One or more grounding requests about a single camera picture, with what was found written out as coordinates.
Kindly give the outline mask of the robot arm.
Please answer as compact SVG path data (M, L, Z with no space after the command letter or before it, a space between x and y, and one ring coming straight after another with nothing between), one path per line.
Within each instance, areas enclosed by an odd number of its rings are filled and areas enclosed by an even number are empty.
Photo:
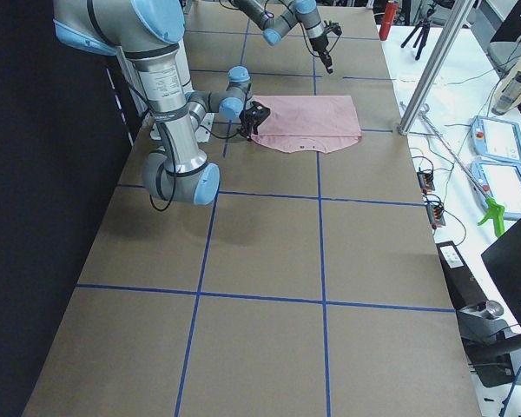
M258 132L269 108L254 101L246 68L233 67L222 92L185 94L176 55L184 35L177 1L55 1L56 36L64 44L132 62L155 119L162 146L151 152L142 180L149 194L166 202L207 205L220 187L220 170L198 147L195 131L207 113L238 119L239 135Z
M227 10L235 10L246 15L262 32L262 36L270 46L280 43L296 26L307 52L318 58L327 74L333 73L331 52L342 36L340 24L322 19L318 4L312 0L277 1L283 11L275 15L267 6L269 1L218 1Z

